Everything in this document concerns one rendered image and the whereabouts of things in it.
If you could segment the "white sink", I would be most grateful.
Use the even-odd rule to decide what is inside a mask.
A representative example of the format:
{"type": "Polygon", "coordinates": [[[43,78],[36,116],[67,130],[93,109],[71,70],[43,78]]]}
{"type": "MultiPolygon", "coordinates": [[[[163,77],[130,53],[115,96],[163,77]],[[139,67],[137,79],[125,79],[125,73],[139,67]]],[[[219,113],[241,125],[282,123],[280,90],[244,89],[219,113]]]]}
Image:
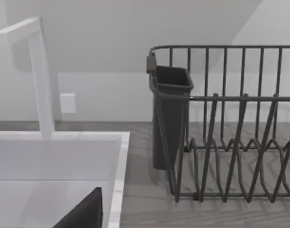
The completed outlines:
{"type": "Polygon", "coordinates": [[[102,228],[120,228],[129,140],[129,132],[74,131],[0,140],[0,228],[52,228],[96,187],[102,228]]]}

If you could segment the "dark grey utensil cup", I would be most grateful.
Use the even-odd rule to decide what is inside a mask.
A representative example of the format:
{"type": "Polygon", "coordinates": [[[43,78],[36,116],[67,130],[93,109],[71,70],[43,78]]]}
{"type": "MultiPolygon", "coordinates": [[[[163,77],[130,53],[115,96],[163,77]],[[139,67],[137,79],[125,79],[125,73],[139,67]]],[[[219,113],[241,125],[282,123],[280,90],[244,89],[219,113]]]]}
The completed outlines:
{"type": "MultiPolygon", "coordinates": [[[[153,78],[156,78],[154,85],[161,93],[189,95],[193,89],[193,82],[187,69],[158,65],[155,53],[147,57],[146,69],[148,73],[153,74],[153,78]]],[[[158,113],[162,114],[165,123],[168,153],[171,165],[174,166],[180,142],[181,115],[184,113],[182,100],[162,98],[161,109],[158,111],[153,104],[153,167],[157,170],[166,170],[158,113]]]]}

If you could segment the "white wall socket plate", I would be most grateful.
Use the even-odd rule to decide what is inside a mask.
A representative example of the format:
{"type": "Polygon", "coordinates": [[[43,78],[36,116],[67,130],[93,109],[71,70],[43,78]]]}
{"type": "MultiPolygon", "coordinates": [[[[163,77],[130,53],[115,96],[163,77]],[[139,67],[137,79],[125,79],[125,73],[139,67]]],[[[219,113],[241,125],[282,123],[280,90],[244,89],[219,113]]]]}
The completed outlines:
{"type": "Polygon", "coordinates": [[[75,93],[61,93],[60,106],[63,114],[74,114],[77,112],[76,94],[75,93]]]}

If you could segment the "tall white tap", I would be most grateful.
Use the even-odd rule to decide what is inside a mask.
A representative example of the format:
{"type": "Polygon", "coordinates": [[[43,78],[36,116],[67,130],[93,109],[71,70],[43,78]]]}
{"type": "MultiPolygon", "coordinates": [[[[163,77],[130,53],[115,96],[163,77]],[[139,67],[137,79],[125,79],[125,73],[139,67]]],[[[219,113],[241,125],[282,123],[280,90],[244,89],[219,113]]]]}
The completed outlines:
{"type": "Polygon", "coordinates": [[[29,42],[33,82],[39,116],[39,131],[0,131],[0,140],[51,140],[55,133],[48,58],[40,17],[27,18],[0,29],[0,47],[23,39],[29,42]]]}

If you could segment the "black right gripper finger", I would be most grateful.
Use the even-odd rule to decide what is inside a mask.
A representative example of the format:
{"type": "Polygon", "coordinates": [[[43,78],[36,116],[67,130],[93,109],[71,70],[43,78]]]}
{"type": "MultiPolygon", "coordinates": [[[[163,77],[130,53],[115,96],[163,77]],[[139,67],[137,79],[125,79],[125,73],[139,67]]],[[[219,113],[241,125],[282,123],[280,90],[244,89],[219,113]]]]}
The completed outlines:
{"type": "Polygon", "coordinates": [[[96,187],[52,228],[102,228],[102,188],[96,187]]]}

